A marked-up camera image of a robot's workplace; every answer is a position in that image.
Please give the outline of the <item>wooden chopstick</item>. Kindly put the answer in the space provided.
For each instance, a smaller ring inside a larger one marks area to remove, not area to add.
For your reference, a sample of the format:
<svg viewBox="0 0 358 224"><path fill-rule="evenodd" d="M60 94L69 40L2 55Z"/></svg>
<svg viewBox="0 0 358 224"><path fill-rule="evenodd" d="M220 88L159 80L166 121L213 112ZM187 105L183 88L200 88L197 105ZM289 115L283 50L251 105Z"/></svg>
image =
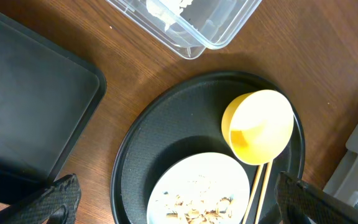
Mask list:
<svg viewBox="0 0 358 224"><path fill-rule="evenodd" d="M261 190L261 193L260 193L259 203L258 203L258 207L257 207L257 213L255 215L255 222L254 222L255 224L259 223L259 218L260 218L260 214L261 214L262 207L263 207L263 204L264 204L264 199L265 199L265 194L266 194L266 191L267 191L267 186L269 184L269 178L270 178L270 173L271 173L271 170L272 170L272 165L273 165L273 161L270 161L270 162L267 163L267 168L266 168L266 171L265 171L264 181L263 181L263 184L262 184L262 190Z"/></svg>
<svg viewBox="0 0 358 224"><path fill-rule="evenodd" d="M257 169L257 173L255 175L254 183L253 183L253 186L252 186L251 192L250 192L250 197L249 197L249 202L247 204L247 209L246 209L246 212L245 212L244 217L242 219L242 224L246 224L247 217L248 217L248 215L250 213L250 208L252 206L252 202L254 200L256 190L257 190L257 187L258 187L258 184L259 184L260 176L262 175L263 168L264 168L264 165L262 164Z"/></svg>

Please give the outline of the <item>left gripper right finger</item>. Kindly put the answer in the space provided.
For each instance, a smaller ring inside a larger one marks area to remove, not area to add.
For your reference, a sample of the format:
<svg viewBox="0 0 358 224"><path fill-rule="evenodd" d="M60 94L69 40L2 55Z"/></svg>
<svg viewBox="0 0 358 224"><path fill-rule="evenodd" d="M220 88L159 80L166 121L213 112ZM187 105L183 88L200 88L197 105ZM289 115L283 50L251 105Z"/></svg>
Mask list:
<svg viewBox="0 0 358 224"><path fill-rule="evenodd" d="M275 198L284 224L358 224L358 210L287 172L278 175Z"/></svg>

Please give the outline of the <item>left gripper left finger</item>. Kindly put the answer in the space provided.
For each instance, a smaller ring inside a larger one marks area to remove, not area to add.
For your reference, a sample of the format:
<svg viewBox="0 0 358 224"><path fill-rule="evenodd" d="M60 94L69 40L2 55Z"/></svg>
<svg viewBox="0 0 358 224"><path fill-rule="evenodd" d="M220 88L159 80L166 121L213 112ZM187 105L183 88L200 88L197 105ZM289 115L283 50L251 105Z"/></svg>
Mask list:
<svg viewBox="0 0 358 224"><path fill-rule="evenodd" d="M76 174L56 180L0 211L0 224L74 224L81 199Z"/></svg>

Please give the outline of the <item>yellow-green bowl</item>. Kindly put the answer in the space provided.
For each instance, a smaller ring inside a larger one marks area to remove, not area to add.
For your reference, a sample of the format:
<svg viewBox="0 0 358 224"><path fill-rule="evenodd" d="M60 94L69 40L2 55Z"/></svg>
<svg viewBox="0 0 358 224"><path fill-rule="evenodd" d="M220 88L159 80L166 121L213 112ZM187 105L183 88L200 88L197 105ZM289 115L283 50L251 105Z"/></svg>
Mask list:
<svg viewBox="0 0 358 224"><path fill-rule="evenodd" d="M287 97L275 90L259 90L229 103L221 120L221 132L240 161L258 166L274 160L284 150L294 123Z"/></svg>

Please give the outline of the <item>white napkin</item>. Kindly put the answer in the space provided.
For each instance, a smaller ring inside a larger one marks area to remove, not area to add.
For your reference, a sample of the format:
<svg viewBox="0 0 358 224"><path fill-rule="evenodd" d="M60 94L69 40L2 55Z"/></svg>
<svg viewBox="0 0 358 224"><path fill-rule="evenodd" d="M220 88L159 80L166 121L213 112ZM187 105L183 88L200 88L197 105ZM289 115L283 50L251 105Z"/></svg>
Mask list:
<svg viewBox="0 0 358 224"><path fill-rule="evenodd" d="M179 16L192 2L193 0L146 0L146 8L152 16L165 24L164 31L167 31L176 23L171 14Z"/></svg>

